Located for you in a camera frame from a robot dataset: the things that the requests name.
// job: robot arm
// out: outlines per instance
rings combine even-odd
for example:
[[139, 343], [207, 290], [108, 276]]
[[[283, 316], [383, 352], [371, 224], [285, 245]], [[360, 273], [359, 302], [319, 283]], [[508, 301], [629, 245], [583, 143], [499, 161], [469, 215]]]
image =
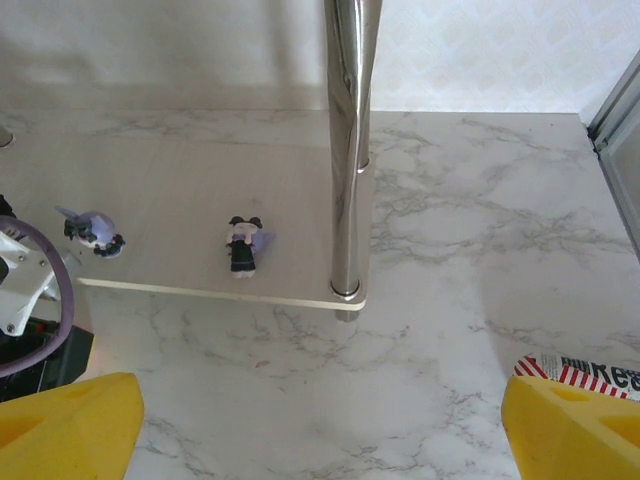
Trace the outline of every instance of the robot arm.
[[0, 258], [4, 279], [0, 280], [0, 330], [11, 337], [24, 333], [38, 298], [54, 275], [47, 257], [0, 232]]

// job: white shelf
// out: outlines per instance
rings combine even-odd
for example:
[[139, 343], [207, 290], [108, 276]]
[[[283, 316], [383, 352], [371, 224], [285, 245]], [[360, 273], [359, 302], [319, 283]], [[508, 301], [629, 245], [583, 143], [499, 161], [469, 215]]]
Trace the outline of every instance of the white shelf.
[[[81, 255], [78, 281], [112, 288], [359, 310], [364, 306], [374, 190], [358, 177], [361, 289], [329, 287], [331, 155], [326, 148], [22, 134], [0, 153], [2, 192], [18, 217]], [[101, 259], [63, 236], [61, 205], [98, 210], [127, 242]], [[235, 280], [225, 247], [234, 215], [276, 233], [251, 279]]]

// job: small figurine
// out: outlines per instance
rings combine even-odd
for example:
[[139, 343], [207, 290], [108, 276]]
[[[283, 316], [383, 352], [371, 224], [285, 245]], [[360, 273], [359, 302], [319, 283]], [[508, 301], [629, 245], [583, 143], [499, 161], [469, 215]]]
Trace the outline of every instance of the small figurine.
[[116, 233], [116, 226], [109, 217], [101, 212], [85, 212], [78, 215], [66, 208], [56, 207], [66, 220], [64, 236], [73, 240], [78, 237], [85, 247], [92, 248], [93, 253], [103, 258], [113, 258], [120, 254], [125, 242], [122, 235]]
[[262, 231], [258, 217], [245, 220], [233, 217], [227, 235], [227, 246], [231, 249], [231, 272], [234, 278], [251, 278], [256, 273], [255, 255], [273, 238], [272, 233]]

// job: figurine with black hair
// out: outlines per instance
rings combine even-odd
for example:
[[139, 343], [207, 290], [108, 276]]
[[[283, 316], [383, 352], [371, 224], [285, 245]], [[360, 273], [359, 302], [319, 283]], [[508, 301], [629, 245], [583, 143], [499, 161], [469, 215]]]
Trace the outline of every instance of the figurine with black hair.
[[93, 253], [103, 258], [113, 258], [120, 254], [125, 245], [122, 235], [116, 233], [113, 220], [102, 212], [85, 212], [77, 214], [62, 207], [56, 207], [66, 220], [64, 221], [64, 236], [69, 240], [76, 237]]
[[231, 273], [234, 278], [251, 278], [256, 273], [255, 256], [273, 238], [273, 234], [262, 231], [258, 217], [245, 220], [236, 216], [229, 225], [227, 246], [230, 249]]

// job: black device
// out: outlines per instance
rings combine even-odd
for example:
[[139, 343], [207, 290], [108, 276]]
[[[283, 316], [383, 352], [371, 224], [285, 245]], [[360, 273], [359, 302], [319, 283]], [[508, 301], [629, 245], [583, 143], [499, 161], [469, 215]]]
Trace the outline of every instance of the black device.
[[[12, 362], [41, 347], [54, 335], [57, 322], [30, 318], [24, 334], [9, 337], [0, 332], [0, 364]], [[0, 378], [0, 402], [43, 392], [74, 382], [87, 370], [94, 335], [71, 327], [69, 337], [41, 362]]]

